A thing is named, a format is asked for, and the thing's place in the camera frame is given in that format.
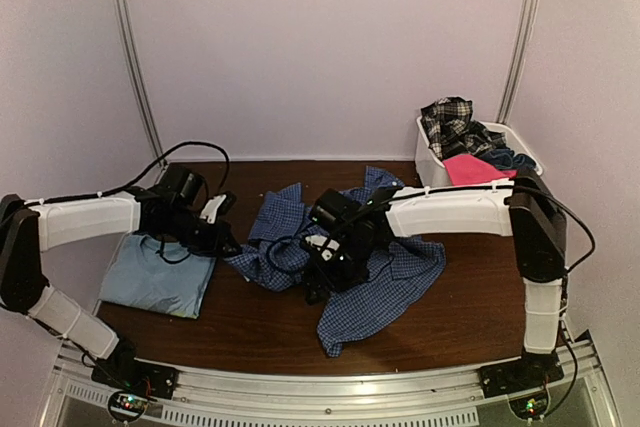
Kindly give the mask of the front aluminium frame rail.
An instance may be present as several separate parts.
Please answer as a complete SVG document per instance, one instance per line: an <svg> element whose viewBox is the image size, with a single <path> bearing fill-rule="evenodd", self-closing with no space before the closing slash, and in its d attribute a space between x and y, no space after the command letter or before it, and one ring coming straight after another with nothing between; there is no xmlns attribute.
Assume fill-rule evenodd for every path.
<svg viewBox="0 0 640 427"><path fill-rule="evenodd" d="M482 364L379 375L294 376L176 367L171 399L131 426L621 426L594 344L573 344L578 375L558 410L529 424L512 411L518 394L488 398ZM63 346L36 426L123 426L91 380L80 352Z"/></svg>

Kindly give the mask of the right aluminium frame post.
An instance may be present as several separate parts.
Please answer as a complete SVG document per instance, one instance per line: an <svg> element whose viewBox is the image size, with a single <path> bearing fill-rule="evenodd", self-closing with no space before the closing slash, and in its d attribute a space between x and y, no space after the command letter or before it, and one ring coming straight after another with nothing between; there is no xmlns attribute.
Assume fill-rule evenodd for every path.
<svg viewBox="0 0 640 427"><path fill-rule="evenodd" d="M507 124L523 74L527 48L533 33L540 0L522 0L511 61L496 121Z"/></svg>

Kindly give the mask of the dark plaid shirt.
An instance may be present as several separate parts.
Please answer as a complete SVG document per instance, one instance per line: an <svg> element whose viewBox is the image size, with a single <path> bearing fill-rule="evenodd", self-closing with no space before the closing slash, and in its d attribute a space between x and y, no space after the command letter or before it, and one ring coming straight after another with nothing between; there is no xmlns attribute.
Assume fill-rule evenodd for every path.
<svg viewBox="0 0 640 427"><path fill-rule="evenodd" d="M489 130L473 118L473 103L445 97L421 109L420 123L435 156L444 161L461 154L480 157L507 147L504 133Z"/></svg>

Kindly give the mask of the aluminium frame post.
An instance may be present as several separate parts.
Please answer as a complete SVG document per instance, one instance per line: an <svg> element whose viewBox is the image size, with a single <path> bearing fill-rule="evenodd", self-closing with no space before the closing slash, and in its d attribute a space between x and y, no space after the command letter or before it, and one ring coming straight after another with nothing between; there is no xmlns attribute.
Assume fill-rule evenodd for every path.
<svg viewBox="0 0 640 427"><path fill-rule="evenodd" d="M133 90L136 106L141 118L143 131L154 157L162 154L163 148L152 113L144 74L135 42L134 29L128 0L113 0L116 23L124 53L125 65Z"/></svg>
<svg viewBox="0 0 640 427"><path fill-rule="evenodd" d="M540 0L522 0L511 61L496 121L507 124L523 74L527 48L533 33Z"/></svg>

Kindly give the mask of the pink garment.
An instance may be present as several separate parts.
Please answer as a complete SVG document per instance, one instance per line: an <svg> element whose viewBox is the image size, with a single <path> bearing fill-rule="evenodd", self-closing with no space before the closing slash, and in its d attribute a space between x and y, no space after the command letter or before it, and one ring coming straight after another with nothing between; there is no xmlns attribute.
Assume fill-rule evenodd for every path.
<svg viewBox="0 0 640 427"><path fill-rule="evenodd" d="M486 184L502 179L512 179L516 170L501 171L493 165L470 154L461 154L442 162L453 186Z"/></svg>

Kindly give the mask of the white plastic laundry basket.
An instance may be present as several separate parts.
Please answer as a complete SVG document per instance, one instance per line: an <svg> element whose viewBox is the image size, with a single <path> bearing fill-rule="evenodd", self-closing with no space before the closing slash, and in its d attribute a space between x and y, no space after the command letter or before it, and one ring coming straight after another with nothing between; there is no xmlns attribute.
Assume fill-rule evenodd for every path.
<svg viewBox="0 0 640 427"><path fill-rule="evenodd" d="M415 150L415 167L420 182L430 187L449 187L452 186L450 176L443 163L437 158L430 147L429 139L424 131L421 118L416 118L418 129L416 150ZM500 123L483 122L483 125L490 131L500 132L505 135L507 146L516 153L526 154L536 161L536 173L542 177L544 174L544 165L537 155L529 148L528 144L521 136L508 125Z"/></svg>

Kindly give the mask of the navy blue garment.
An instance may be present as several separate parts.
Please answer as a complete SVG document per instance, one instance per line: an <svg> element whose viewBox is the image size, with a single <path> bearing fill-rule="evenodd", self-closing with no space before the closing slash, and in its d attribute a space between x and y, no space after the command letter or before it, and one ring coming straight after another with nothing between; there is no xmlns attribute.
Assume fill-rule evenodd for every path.
<svg viewBox="0 0 640 427"><path fill-rule="evenodd" d="M501 171L537 168L537 163L532 157L525 153L516 153L510 148L491 150L483 154L480 159Z"/></svg>

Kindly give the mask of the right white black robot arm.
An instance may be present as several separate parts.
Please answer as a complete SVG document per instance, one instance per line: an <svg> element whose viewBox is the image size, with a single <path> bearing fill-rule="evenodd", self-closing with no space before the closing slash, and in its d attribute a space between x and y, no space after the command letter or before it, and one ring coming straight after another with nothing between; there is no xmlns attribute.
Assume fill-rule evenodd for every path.
<svg viewBox="0 0 640 427"><path fill-rule="evenodd" d="M371 254L402 238L433 233L511 238L525 286L523 349L518 360L493 370L526 389L561 378L556 343L566 305L566 216L533 170L480 185L383 187L365 202L329 189L309 218L327 233L302 242L310 254L302 274L310 304L363 284Z"/></svg>

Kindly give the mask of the blue dotted shirt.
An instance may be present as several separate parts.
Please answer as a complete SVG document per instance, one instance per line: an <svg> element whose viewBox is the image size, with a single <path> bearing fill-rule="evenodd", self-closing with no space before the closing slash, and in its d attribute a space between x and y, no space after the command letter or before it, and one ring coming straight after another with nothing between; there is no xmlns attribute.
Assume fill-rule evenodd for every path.
<svg viewBox="0 0 640 427"><path fill-rule="evenodd" d="M269 191L247 243L227 262L267 290L301 286L308 303L323 304L317 336L338 357L402 316L446 266L442 244L394 238L384 226L386 200L403 185L369 167L362 186L327 192L312 206L300 183Z"/></svg>

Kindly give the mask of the light blue printed t-shirt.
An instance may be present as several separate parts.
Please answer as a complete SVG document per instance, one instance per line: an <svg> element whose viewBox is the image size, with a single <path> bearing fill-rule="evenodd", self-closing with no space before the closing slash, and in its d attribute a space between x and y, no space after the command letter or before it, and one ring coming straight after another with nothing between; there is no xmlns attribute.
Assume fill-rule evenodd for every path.
<svg viewBox="0 0 640 427"><path fill-rule="evenodd" d="M186 319L200 315L216 260L148 235L125 236L101 284L103 302Z"/></svg>

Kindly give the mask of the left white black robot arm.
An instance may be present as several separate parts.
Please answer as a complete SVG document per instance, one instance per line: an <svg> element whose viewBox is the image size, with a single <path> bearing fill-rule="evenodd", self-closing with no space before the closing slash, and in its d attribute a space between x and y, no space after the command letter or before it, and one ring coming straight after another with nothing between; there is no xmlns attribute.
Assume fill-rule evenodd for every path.
<svg viewBox="0 0 640 427"><path fill-rule="evenodd" d="M112 234L141 232L169 237L191 254L231 257L241 247L223 215L235 202L223 192L192 210L205 180L171 165L150 188L137 184L72 198L1 201L1 305L27 316L81 348L123 391L137 389L144 371L134 346L53 287L42 272L42 253Z"/></svg>

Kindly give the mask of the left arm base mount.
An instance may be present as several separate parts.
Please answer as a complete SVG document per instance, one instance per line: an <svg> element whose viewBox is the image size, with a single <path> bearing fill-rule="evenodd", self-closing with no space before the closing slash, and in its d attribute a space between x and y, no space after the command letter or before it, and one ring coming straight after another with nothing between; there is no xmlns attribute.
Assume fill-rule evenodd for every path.
<svg viewBox="0 0 640 427"><path fill-rule="evenodd" d="M106 400L111 418L131 424L149 414L160 400L171 400L177 387L175 368L135 360L128 374L108 366L105 361L92 364L91 380L115 389Z"/></svg>

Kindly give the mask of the left aluminium frame post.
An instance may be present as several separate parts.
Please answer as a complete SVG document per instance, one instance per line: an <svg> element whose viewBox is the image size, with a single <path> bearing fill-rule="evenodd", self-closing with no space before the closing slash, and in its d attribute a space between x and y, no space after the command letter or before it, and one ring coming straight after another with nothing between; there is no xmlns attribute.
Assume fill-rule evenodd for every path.
<svg viewBox="0 0 640 427"><path fill-rule="evenodd" d="M136 106L141 118L143 131L154 157L162 154L163 148L152 113L144 74L135 42L134 29L128 0L113 0L116 23L124 53L125 65L133 90Z"/></svg>

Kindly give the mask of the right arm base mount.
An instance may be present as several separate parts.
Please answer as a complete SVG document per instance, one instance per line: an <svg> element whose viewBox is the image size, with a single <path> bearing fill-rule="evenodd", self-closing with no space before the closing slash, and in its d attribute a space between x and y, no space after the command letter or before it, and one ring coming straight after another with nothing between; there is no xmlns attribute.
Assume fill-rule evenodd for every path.
<svg viewBox="0 0 640 427"><path fill-rule="evenodd" d="M551 406L549 384L564 372L556 353L523 353L521 357L479 369L484 398L506 396L511 412L520 420L542 420Z"/></svg>

